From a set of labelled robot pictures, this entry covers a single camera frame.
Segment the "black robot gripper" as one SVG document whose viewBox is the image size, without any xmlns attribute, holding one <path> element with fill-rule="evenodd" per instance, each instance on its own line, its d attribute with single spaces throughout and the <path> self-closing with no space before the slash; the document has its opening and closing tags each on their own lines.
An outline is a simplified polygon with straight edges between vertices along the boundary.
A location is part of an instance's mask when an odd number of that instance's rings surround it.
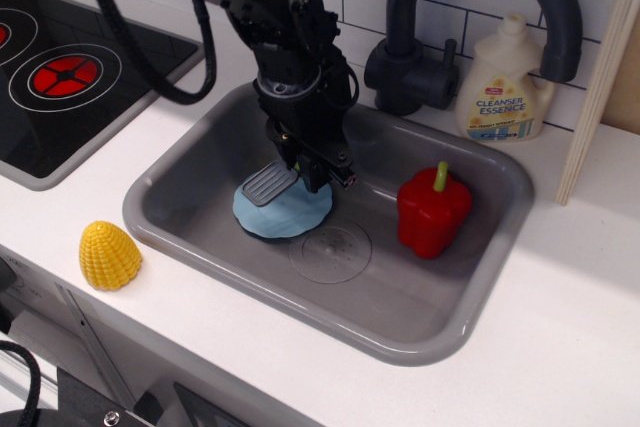
<svg viewBox="0 0 640 427">
<path fill-rule="evenodd" d="M 352 71 L 320 71 L 303 85 L 272 81 L 260 74 L 253 82 L 259 106 L 267 114 L 267 137 L 281 159 L 316 194 L 334 180 L 343 189 L 357 181 L 343 132 L 348 109 L 358 100 Z"/>
</svg>

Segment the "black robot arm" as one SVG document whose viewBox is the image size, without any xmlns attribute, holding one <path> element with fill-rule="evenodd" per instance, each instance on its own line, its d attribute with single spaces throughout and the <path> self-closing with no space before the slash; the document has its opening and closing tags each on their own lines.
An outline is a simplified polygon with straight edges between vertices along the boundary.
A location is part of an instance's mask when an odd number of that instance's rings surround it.
<svg viewBox="0 0 640 427">
<path fill-rule="evenodd" d="M 334 43 L 337 15 L 323 0 L 209 1 L 225 11 L 254 55 L 265 132 L 286 167 L 313 193 L 331 180 L 351 186 L 356 176 L 343 119 L 359 86 Z"/>
</svg>

